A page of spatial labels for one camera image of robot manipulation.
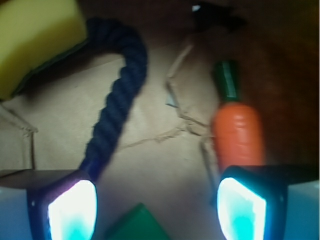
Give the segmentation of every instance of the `sponge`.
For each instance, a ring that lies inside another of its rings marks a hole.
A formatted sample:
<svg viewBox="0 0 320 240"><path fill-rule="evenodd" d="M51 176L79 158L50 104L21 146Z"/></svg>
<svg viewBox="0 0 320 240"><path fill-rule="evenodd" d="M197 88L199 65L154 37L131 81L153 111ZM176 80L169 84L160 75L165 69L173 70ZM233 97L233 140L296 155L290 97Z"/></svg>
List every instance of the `sponge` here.
<svg viewBox="0 0 320 240"><path fill-rule="evenodd" d="M75 0L0 3L0 100L13 97L32 74L76 51L87 38Z"/></svg>

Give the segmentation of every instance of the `cyan light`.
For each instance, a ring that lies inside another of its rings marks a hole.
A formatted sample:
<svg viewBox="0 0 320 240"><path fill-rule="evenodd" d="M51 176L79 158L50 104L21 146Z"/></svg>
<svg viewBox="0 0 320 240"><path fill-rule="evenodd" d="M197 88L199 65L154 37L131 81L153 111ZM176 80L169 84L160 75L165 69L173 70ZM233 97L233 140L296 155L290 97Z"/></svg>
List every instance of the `cyan light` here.
<svg viewBox="0 0 320 240"><path fill-rule="evenodd" d="M89 180L80 180L48 206L52 240L89 240L97 217L97 191Z"/></svg>
<svg viewBox="0 0 320 240"><path fill-rule="evenodd" d="M232 177L224 178L217 191L217 213L227 240L263 240L266 200Z"/></svg>

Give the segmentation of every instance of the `navy blue rope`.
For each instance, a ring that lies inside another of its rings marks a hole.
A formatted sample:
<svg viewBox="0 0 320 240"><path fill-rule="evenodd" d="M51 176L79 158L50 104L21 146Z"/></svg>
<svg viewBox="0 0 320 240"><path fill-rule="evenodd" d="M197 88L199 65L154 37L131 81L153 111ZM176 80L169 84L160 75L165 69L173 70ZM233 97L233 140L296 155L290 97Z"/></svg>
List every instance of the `navy blue rope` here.
<svg viewBox="0 0 320 240"><path fill-rule="evenodd" d="M117 20L92 18L87 21L87 29L91 48L115 50L124 56L126 64L106 97L106 106L93 128L79 167L96 181L117 147L133 100L145 82L148 55L138 33Z"/></svg>

